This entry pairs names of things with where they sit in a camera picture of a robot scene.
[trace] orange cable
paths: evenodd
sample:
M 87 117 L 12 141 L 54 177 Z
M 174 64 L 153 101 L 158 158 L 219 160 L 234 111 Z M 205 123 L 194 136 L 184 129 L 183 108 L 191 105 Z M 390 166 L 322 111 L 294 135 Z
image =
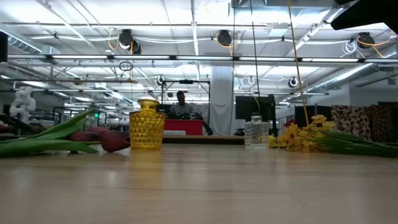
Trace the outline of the orange cable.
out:
M 118 40 L 117 40 L 117 43 L 116 43 L 116 47 L 112 47 L 112 45 L 111 45 L 111 40 L 108 40 L 108 45 L 109 45 L 109 47 L 110 47 L 112 50 L 117 50 L 117 49 L 118 49 L 118 47 L 119 47 L 119 36 L 120 36 L 120 34 L 118 34 Z

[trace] textured glass vase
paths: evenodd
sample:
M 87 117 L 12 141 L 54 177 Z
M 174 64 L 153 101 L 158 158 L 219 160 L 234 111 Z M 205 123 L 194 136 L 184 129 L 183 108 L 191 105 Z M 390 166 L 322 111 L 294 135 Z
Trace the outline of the textured glass vase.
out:
M 141 111 L 130 113 L 131 149 L 160 150 L 166 115 L 156 112 L 155 100 L 139 100 Z

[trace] clear glass jar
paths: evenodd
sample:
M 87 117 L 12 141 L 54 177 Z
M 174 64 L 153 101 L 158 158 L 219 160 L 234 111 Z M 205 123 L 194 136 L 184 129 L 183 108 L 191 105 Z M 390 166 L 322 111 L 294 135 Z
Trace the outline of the clear glass jar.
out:
M 262 122 L 261 116 L 251 116 L 244 129 L 244 146 L 246 149 L 267 149 L 269 143 L 268 122 Z

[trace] table surface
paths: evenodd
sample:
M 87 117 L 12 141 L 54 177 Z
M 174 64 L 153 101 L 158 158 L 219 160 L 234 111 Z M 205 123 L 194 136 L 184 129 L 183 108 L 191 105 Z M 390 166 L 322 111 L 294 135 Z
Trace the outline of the table surface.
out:
M 243 146 L 0 159 L 0 223 L 397 223 L 398 160 Z

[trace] green leaf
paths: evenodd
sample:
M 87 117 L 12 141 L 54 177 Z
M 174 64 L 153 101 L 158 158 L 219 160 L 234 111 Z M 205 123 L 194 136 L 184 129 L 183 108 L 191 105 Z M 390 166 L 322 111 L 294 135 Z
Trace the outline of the green leaf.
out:
M 27 139 L 0 145 L 0 157 L 24 156 L 47 150 L 98 152 L 85 144 L 67 140 Z
M 71 126 L 71 125 L 76 124 L 77 122 L 79 122 L 81 120 L 85 120 L 86 116 L 89 115 L 92 111 L 93 110 L 86 110 L 86 111 L 84 111 L 84 112 L 82 112 L 80 114 L 77 114 L 72 119 L 70 119 L 70 120 L 68 120 L 68 121 L 66 121 L 64 123 L 58 124 L 58 125 L 50 128 L 50 129 L 47 129 L 47 130 L 43 131 L 42 133 L 28 136 L 28 137 L 26 137 L 26 139 L 38 138 L 38 137 L 41 137 L 41 136 L 46 135 L 46 134 L 51 134 L 51 133 L 54 133 L 54 132 L 57 132 L 57 131 L 61 131 L 61 130 L 65 129 L 65 128 Z
M 75 124 L 72 124 L 64 129 L 61 129 L 59 131 L 54 131 L 52 133 L 44 134 L 42 136 L 39 136 L 35 139 L 61 139 L 65 138 L 70 134 L 73 134 L 80 129 L 83 128 L 85 125 L 86 119 L 81 119 L 80 121 L 76 122 Z

